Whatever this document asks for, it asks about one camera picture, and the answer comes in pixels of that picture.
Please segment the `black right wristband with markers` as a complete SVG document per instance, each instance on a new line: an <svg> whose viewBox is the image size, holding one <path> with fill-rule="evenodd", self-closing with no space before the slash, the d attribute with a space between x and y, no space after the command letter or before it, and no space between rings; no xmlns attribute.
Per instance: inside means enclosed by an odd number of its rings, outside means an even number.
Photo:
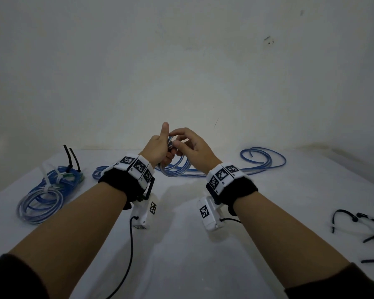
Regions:
<svg viewBox="0 0 374 299"><path fill-rule="evenodd" d="M237 199L258 192L252 179L231 163L220 163L206 176L206 188L215 204L228 206L232 216L236 216L234 203Z"/></svg>

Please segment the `white zip tie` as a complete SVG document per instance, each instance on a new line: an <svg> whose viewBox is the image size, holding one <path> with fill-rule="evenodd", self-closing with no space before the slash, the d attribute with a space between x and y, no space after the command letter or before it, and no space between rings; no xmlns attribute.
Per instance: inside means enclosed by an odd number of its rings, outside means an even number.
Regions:
<svg viewBox="0 0 374 299"><path fill-rule="evenodd" d="M55 173L57 174L57 177L56 177L56 182L54 183L55 185L59 185L60 184L60 181L61 179L63 178L63 175L62 173L59 171L59 169L55 166L53 166L52 164L49 164L52 169L55 171ZM52 188L52 184L50 182L50 179L49 179L49 176L48 174L46 173L45 171L45 168L44 168L44 165L43 163L40 164L39 166L39 169L40 169L40 172L42 173L43 175L43 179L45 181L45 186L44 186L44 193L45 194L48 194L48 191L50 188Z"/></svg>

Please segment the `black wristband with markers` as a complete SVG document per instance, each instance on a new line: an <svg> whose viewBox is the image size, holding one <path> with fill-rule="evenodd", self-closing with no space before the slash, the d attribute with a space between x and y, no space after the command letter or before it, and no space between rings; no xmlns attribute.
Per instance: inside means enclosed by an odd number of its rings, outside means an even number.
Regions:
<svg viewBox="0 0 374 299"><path fill-rule="evenodd" d="M236 216L234 203L237 199L258 192L252 179L231 163L220 163L206 176L206 188L215 204L228 206L232 216Z"/></svg>
<svg viewBox="0 0 374 299"><path fill-rule="evenodd" d="M128 153L107 166L98 183L106 183L126 195L127 202L147 201L154 184L154 168L143 156Z"/></svg>

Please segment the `person's right forearm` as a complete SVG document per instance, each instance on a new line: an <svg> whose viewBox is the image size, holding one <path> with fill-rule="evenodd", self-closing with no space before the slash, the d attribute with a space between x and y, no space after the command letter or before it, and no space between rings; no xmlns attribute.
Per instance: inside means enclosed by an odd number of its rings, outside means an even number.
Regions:
<svg viewBox="0 0 374 299"><path fill-rule="evenodd" d="M324 280L350 265L334 247L259 192L238 198L233 208L286 289Z"/></svg>

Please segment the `person's left hand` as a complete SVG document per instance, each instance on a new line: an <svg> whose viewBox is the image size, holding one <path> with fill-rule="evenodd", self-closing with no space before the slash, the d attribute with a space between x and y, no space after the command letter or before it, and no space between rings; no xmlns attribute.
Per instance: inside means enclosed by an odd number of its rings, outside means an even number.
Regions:
<svg viewBox="0 0 374 299"><path fill-rule="evenodd" d="M177 150L174 147L169 151L168 137L154 135L144 147L140 155L147 159L152 167L155 167L158 164L162 167L166 167L174 159L176 152Z"/></svg>

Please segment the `black left sleeve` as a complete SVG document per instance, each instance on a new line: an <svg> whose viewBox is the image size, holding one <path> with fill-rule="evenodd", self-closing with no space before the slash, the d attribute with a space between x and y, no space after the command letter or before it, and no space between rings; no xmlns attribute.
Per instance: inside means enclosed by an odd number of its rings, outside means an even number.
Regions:
<svg viewBox="0 0 374 299"><path fill-rule="evenodd" d="M50 299L41 278L11 254L0 256L0 299Z"/></svg>

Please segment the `long blue plastic tube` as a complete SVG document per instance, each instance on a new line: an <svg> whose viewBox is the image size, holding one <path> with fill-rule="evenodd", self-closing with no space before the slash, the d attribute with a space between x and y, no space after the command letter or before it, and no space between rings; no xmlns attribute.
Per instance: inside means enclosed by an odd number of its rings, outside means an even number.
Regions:
<svg viewBox="0 0 374 299"><path fill-rule="evenodd" d="M287 159L277 151L264 147L250 147L240 151L240 158L249 164L248 167L240 167L239 169L247 175L255 175L266 170L277 169L283 167L287 163ZM175 164L170 164L164 169L155 168L161 171L167 177L190 177L201 178L205 174L197 169L191 168L191 163L180 157Z"/></svg>

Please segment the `black right sleeve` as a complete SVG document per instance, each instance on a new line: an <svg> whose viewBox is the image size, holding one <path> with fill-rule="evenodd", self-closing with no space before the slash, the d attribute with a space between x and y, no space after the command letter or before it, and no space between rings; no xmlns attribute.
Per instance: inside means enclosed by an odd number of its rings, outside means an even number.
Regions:
<svg viewBox="0 0 374 299"><path fill-rule="evenodd" d="M374 299L374 281L351 263L334 276L284 292L288 299Z"/></svg>

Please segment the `person's right hand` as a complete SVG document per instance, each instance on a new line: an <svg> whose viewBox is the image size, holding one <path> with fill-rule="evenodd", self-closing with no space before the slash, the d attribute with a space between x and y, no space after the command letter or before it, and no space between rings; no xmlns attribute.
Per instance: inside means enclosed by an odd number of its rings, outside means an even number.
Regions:
<svg viewBox="0 0 374 299"><path fill-rule="evenodd" d="M222 163L205 140L191 129L186 127L175 129L169 133L169 136L177 136L176 140L173 141L174 148L176 148L176 141L190 141L188 145L191 148L191 155L186 157L195 169L204 174L208 174L210 170Z"/></svg>

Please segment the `black sleeve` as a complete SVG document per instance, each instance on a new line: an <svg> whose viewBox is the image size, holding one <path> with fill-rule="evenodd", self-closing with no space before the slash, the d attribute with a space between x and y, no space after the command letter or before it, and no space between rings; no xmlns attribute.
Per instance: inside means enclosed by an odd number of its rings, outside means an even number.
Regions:
<svg viewBox="0 0 374 299"><path fill-rule="evenodd" d="M0 256L0 299L50 299L41 278L11 254Z"/></svg>
<svg viewBox="0 0 374 299"><path fill-rule="evenodd" d="M374 299L374 281L351 263L334 276L284 292L288 299Z"/></svg>

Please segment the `blue tube coil bundle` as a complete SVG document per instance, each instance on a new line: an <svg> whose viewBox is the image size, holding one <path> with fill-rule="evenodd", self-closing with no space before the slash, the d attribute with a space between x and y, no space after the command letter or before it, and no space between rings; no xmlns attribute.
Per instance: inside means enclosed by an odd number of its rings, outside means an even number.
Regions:
<svg viewBox="0 0 374 299"><path fill-rule="evenodd" d="M64 196L65 201L74 192L74 190L77 188L77 186L82 181L84 181L83 173L82 172L78 173L77 168L73 167L70 170L70 173L66 173L65 172L66 167L67 166L58 166L57 167L63 175L63 178L61 179L59 185L54 184L56 182L56 177L57 177L57 174L55 173L55 171L52 169L51 171L49 171L47 173L48 176L49 176L50 182L52 184L52 188L60 191L62 193L62 195ZM36 188L44 188L44 186L45 186L45 181L42 178L40 183L37 186L35 186L34 188L32 188L30 191L32 191Z"/></svg>

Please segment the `clear blue tube coil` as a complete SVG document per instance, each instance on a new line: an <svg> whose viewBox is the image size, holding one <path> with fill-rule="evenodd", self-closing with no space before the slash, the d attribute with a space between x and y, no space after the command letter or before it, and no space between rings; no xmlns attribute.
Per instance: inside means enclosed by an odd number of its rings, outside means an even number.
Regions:
<svg viewBox="0 0 374 299"><path fill-rule="evenodd" d="M57 213L64 202L64 196L57 189L36 188L18 202L16 215L21 221L38 225Z"/></svg>

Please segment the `black left wristband with markers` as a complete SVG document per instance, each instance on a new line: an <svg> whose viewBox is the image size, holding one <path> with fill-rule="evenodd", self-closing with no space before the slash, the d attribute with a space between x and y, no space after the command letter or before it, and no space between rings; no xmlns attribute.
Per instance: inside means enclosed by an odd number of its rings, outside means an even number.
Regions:
<svg viewBox="0 0 374 299"><path fill-rule="evenodd" d="M127 202L147 201L154 184L154 168L143 156L128 153L107 166L98 183L106 183L126 195Z"/></svg>

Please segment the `person's left forearm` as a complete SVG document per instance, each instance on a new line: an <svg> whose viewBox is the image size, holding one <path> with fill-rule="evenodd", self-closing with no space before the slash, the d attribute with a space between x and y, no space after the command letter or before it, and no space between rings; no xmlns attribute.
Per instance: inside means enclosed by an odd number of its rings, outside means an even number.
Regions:
<svg viewBox="0 0 374 299"><path fill-rule="evenodd" d="M10 254L35 271L50 299L68 299L126 202L124 192L98 183L35 228Z"/></svg>

